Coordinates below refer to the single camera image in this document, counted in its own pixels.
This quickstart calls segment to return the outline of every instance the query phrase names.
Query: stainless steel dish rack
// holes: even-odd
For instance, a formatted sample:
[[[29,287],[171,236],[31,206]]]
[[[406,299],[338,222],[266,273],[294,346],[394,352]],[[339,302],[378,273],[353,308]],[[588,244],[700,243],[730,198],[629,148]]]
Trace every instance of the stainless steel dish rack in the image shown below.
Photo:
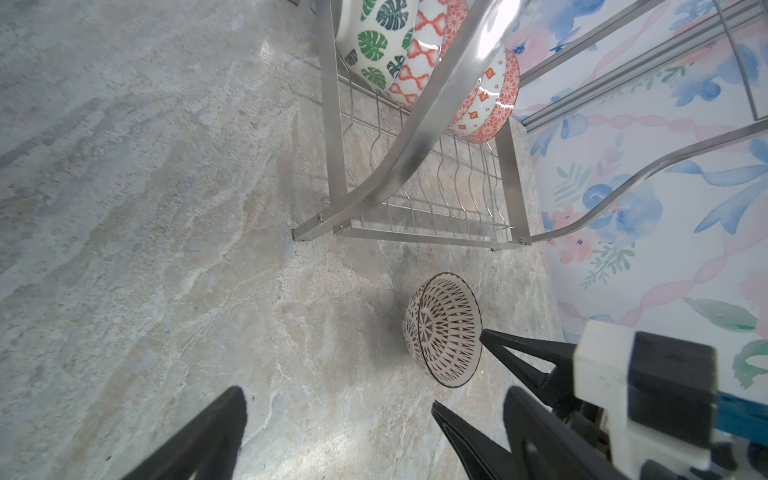
[[[638,0],[628,6],[526,72],[521,86],[661,1]],[[313,240],[332,231],[373,240],[519,248],[581,229],[640,182],[670,165],[768,129],[768,120],[756,117],[757,122],[747,127],[665,155],[579,221],[532,237],[509,125],[479,146],[445,132],[466,92],[502,48],[502,35],[523,3],[476,0],[415,107],[407,111],[362,86],[349,73],[336,51],[332,0],[315,1],[329,196],[322,211],[293,231],[295,240]]]

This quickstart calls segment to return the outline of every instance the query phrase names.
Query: wire rack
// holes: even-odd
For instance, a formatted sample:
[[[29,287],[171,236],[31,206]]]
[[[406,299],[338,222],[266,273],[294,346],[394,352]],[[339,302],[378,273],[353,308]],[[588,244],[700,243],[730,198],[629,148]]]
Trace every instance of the wire rack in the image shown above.
[[[458,99],[463,84],[433,97],[417,114],[421,117],[409,121],[410,111],[369,90],[341,61],[332,3],[316,0],[311,5],[319,23],[329,196],[323,199],[325,208],[295,229],[294,237],[311,240],[333,231],[345,237],[499,249],[530,244],[508,125],[502,128],[502,142],[496,138],[483,145],[441,133],[436,127],[447,124],[448,112],[431,114],[429,109],[446,98]],[[480,67],[487,65],[468,53],[478,41],[454,42],[468,60],[461,71],[480,75]],[[442,66],[444,73],[450,71],[445,60]],[[432,76],[432,84],[438,76]],[[474,80],[471,74],[449,77],[443,75],[437,84],[450,89],[458,84],[456,78],[467,85],[465,80]],[[429,96],[426,92],[420,100]]]
[[[410,112],[362,86],[343,62],[339,65],[346,181],[352,190],[379,165]],[[422,237],[511,242],[500,171],[493,142],[473,145],[443,134],[398,193],[348,226]],[[336,229],[337,234],[344,231]]]
[[[315,1],[329,196],[325,208],[293,230],[296,240],[312,240],[332,231],[345,237],[375,240],[492,249],[523,247],[584,228],[664,168],[768,130],[768,120],[757,113],[743,61],[737,57],[754,124],[656,159],[579,220],[532,237],[508,124],[483,145],[471,145],[442,131],[446,115],[452,115],[447,106],[456,101],[458,107],[461,94],[475,83],[492,56],[493,52],[482,46],[498,46],[503,29],[493,27],[494,12],[506,1],[475,2],[451,51],[433,72],[412,113],[370,91],[349,73],[336,50],[332,0]],[[637,16],[656,4],[638,0],[633,5],[630,13]],[[766,10],[762,2],[760,7]],[[718,14],[723,19],[720,8]],[[508,20],[513,22],[514,17],[509,15]],[[609,19],[610,25],[598,26],[588,36],[602,38],[624,20]],[[729,26],[724,28],[733,44]],[[498,37],[487,38],[489,31]],[[568,55],[575,55],[576,46],[569,48]],[[547,60],[548,68],[570,57],[561,51],[557,58]],[[636,63],[631,61],[627,67]]]

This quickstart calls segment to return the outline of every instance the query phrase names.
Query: metal wire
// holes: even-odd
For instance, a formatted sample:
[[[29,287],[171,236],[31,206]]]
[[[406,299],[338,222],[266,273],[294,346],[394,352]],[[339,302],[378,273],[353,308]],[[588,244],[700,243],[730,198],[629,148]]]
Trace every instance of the metal wire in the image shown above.
[[[376,120],[379,121],[379,134],[376,136],[376,139],[371,142],[371,149],[368,151],[368,165],[371,167],[371,173],[373,173],[373,146],[376,145],[376,142],[379,141],[379,139],[382,137],[382,116],[381,112],[379,111],[379,96],[376,95]],[[389,209],[389,198],[386,199],[386,217],[387,221],[389,222],[389,229],[392,229],[392,212]]]
[[[382,148],[376,148],[380,145],[380,142],[384,137],[388,137],[390,140],[386,142],[387,144],[393,143],[393,141],[397,138],[398,132],[397,131],[391,131],[390,128],[394,127],[390,123],[389,117],[387,115],[384,115],[385,112],[382,109],[382,105],[389,108],[395,108],[398,112],[399,116],[399,123],[400,127],[405,123],[405,115],[409,114],[406,109],[394,104],[393,102],[387,100],[382,95],[374,93],[369,91],[367,88],[364,88],[357,84],[354,81],[349,81],[350,78],[350,72],[349,68],[346,66],[346,64],[341,61],[341,64],[344,65],[344,69],[342,70],[342,73],[339,73],[339,80],[345,84],[345,86],[349,89],[349,113],[346,113],[345,111],[341,111],[341,115],[343,118],[349,119],[349,124],[347,124],[342,132],[343,138],[345,141],[349,140],[347,133],[352,128],[353,125],[359,125],[364,128],[368,128],[371,131],[375,131],[376,135],[373,138],[373,141],[371,142],[368,150],[368,165],[371,172],[373,172],[376,168],[374,163],[378,163],[381,161],[381,159],[375,159],[374,156],[377,155],[375,151],[382,151]],[[358,116],[355,112],[355,96],[358,94],[364,94],[371,98],[376,103],[376,120],[372,121],[366,120],[364,118],[361,118]],[[392,125],[391,127],[384,127],[384,121],[382,119],[388,118],[387,124]],[[389,199],[387,199],[385,202],[382,202],[383,206],[386,206],[387,210],[387,223],[390,231],[403,231],[400,228],[398,228],[398,224],[400,224],[401,220],[404,220],[402,217],[398,216],[398,221],[392,220],[392,212],[393,209],[397,210],[408,210],[410,212],[411,222],[412,222],[412,228],[407,227],[407,220],[405,224],[405,230],[404,231],[412,231],[413,233],[419,233],[419,231],[423,232],[423,229],[427,229],[427,231],[430,232],[430,235],[434,234],[437,237],[450,237],[453,236],[454,238],[477,238],[479,240],[490,240],[490,241],[496,241],[496,242],[503,242],[504,238],[498,235],[498,230],[504,230],[506,239],[509,241],[509,226],[508,222],[505,220],[504,215],[501,211],[501,204],[498,202],[498,199],[496,198],[495,189],[498,188],[498,182],[501,180],[500,173],[497,172],[497,167],[494,164],[493,167],[489,167],[485,163],[485,155],[487,154],[490,157],[491,162],[494,161],[496,158],[494,151],[492,148],[490,148],[490,145],[488,146],[489,151],[486,152],[483,146],[475,146],[471,145],[469,142],[464,141],[461,138],[457,138],[455,135],[451,135],[453,137],[453,147],[454,152],[450,152],[450,147],[448,147],[448,150],[445,149],[445,145],[443,145],[443,139],[440,138],[439,142],[430,150],[432,153],[434,153],[436,156],[439,156],[439,163],[437,165],[436,170],[436,190],[437,193],[440,196],[440,200],[438,202],[433,202],[430,196],[434,196],[434,184],[431,184],[427,182],[425,184],[424,179],[422,178],[422,169],[425,169],[425,174],[429,171],[426,170],[428,168],[428,165],[434,165],[433,161],[437,161],[437,157],[428,157],[427,160],[422,164],[422,166],[416,171],[416,180],[419,182],[418,190],[420,190],[420,195],[417,195],[416,198],[412,197],[411,194],[406,191],[405,186],[400,188],[400,191],[402,191],[402,195],[400,192],[398,192],[395,195],[392,195]],[[458,143],[463,142],[463,144],[467,148],[469,159],[468,161],[465,161],[467,159],[462,159],[462,155],[459,155],[459,147]],[[473,155],[472,149],[479,149],[480,150],[480,160],[482,163],[482,166],[478,166],[475,162],[475,159],[478,158],[475,150],[475,154]],[[454,168],[449,168],[446,170],[445,168],[445,162],[451,161],[455,162]],[[466,189],[460,189],[459,185],[459,172],[462,170],[462,167],[468,169],[468,176],[466,181]],[[435,176],[435,170],[431,170],[431,173],[428,174],[428,177],[434,178]],[[350,165],[346,165],[346,174],[351,180],[351,182],[355,185],[355,187],[358,187],[360,182],[357,181],[357,179],[353,176],[353,173],[350,169]],[[449,178],[445,179],[442,178],[445,175],[448,175]],[[485,206],[484,209],[481,208],[480,203],[477,201],[477,198],[475,196],[475,189],[473,188],[472,181],[475,180],[476,175],[480,175],[482,182],[482,196],[483,196],[483,204]],[[448,182],[452,183],[453,186],[453,192],[447,192],[447,190],[450,189],[450,183],[446,183],[446,180]],[[485,195],[485,184],[488,183],[488,195]],[[462,199],[462,195],[466,195],[466,193],[469,194],[469,197],[471,199],[471,203],[464,205],[464,202],[466,199]],[[438,211],[438,209],[443,210],[443,206],[445,206],[445,212]],[[488,216],[490,220],[486,220],[483,218],[483,210],[488,212]],[[419,221],[421,224],[419,224],[419,221],[417,221],[417,215],[416,213],[419,213]],[[463,233],[463,228],[459,228],[457,230],[455,220],[459,220],[464,217],[464,224],[466,225],[466,235]],[[432,226],[430,228],[429,221],[427,219],[431,219]],[[438,228],[438,220],[439,218],[445,218],[450,224],[451,228],[450,231],[447,231],[447,225],[445,223],[442,223],[443,227]],[[363,217],[359,217],[360,222],[365,226],[365,221]],[[380,227],[374,227],[371,222],[368,222],[368,228],[374,228],[379,229],[384,227],[381,225]],[[490,228],[493,230],[493,233],[487,230],[487,228]]]
[[[472,164],[472,147],[470,147],[469,144],[467,144],[467,153],[469,154],[469,163]],[[467,178],[467,187],[469,188],[469,196],[472,198],[472,203],[475,204],[475,210],[477,210],[477,213],[478,213],[478,219],[480,222],[480,237],[484,237],[485,228],[483,227],[483,223],[482,223],[482,214],[480,213],[480,207],[478,207],[477,201],[475,201],[475,195],[472,194],[472,173],[474,173],[474,171],[475,171],[474,168],[469,171],[469,177]]]
[[[442,194],[443,187],[442,187],[442,180],[440,180],[440,168],[442,168],[442,162],[445,161],[445,156],[442,154],[442,138],[440,138],[440,165],[437,166],[437,185],[438,190],[440,190],[440,197],[442,198],[442,202],[445,204],[445,208],[448,209],[448,215],[451,217],[451,231],[453,232],[453,236],[456,236],[456,230],[453,227],[453,215],[451,215],[451,207],[448,205],[448,202],[445,201],[445,195]]]

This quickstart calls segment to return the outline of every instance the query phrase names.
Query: floral wall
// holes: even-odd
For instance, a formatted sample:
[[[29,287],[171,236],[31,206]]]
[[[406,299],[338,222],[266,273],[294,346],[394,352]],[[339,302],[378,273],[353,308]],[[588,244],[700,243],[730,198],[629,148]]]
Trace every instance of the floral wall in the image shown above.
[[[658,31],[708,14],[691,5],[670,2]],[[759,99],[768,28],[761,20],[735,36]],[[532,131],[545,228],[574,222],[662,155],[753,122],[720,38]],[[768,398],[768,136],[655,175],[546,251],[566,340],[595,319],[710,344],[720,389]]]
[[[735,0],[728,0],[722,5],[727,8],[733,3]],[[661,3],[572,60],[525,85],[515,105],[515,116],[523,118],[535,113],[716,14],[711,0],[667,0]],[[602,10],[595,12],[592,18],[600,22],[606,19]],[[522,68],[523,71],[558,50],[557,46],[549,50],[529,48],[537,45],[541,40],[539,36],[545,32],[522,28],[506,38],[507,47],[520,52],[518,58],[525,59],[521,65],[527,68]]]

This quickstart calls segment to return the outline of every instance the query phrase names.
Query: backsplash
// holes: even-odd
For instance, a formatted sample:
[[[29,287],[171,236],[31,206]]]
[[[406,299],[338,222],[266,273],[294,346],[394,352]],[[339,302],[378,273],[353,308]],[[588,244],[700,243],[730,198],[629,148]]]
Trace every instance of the backsplash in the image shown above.
[[[665,2],[639,20],[657,18],[665,22],[658,32],[679,33],[714,13],[693,3]],[[758,19],[734,37],[759,97],[768,81],[768,28]],[[527,86],[520,99],[535,90],[535,83]],[[733,50],[721,37],[530,132],[545,229],[573,223],[651,161],[751,123]],[[764,402],[767,191],[765,136],[680,162],[588,227],[550,241],[565,338],[576,343],[595,319],[710,344],[720,389]]]

